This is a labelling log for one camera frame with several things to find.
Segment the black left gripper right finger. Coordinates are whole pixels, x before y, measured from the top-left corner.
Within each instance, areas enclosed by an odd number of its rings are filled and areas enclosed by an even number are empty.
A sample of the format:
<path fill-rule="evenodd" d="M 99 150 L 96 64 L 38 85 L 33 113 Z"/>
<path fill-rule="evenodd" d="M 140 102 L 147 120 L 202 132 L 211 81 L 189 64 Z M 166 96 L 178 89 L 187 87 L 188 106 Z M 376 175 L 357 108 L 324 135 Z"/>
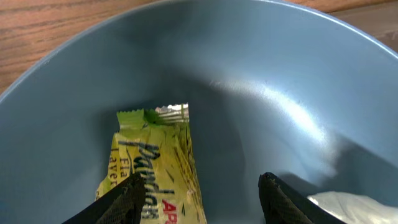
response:
<path fill-rule="evenodd" d="M 258 188 L 267 224 L 344 224 L 271 172 L 259 177 Z"/>

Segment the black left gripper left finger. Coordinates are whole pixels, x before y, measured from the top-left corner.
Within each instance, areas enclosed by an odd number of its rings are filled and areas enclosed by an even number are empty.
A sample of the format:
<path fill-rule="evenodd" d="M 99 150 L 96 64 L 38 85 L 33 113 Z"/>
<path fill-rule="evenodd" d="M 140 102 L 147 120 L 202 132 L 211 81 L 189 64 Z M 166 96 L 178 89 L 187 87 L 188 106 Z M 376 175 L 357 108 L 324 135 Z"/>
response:
<path fill-rule="evenodd" d="M 140 224 L 144 179 L 133 174 L 63 224 Z"/>

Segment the yellow green snack wrapper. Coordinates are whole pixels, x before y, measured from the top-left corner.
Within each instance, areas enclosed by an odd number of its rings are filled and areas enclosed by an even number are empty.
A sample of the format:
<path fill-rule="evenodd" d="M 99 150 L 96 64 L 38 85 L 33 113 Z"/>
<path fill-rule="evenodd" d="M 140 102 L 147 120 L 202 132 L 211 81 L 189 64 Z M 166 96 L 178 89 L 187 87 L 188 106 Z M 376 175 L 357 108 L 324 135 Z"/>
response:
<path fill-rule="evenodd" d="M 101 198 L 131 174 L 144 179 L 142 223 L 206 223 L 189 125 L 188 104 L 120 111 Z"/>

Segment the white tissue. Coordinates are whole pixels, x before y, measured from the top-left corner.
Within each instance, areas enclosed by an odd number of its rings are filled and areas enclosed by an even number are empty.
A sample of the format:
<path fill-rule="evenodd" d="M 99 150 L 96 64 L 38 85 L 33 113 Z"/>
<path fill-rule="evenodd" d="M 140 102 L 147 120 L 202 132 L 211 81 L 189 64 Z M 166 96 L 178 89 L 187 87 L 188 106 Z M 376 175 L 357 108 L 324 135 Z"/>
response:
<path fill-rule="evenodd" d="M 335 218 L 350 224 L 397 224 L 397 207 L 364 195 L 323 192 L 307 197 Z"/>

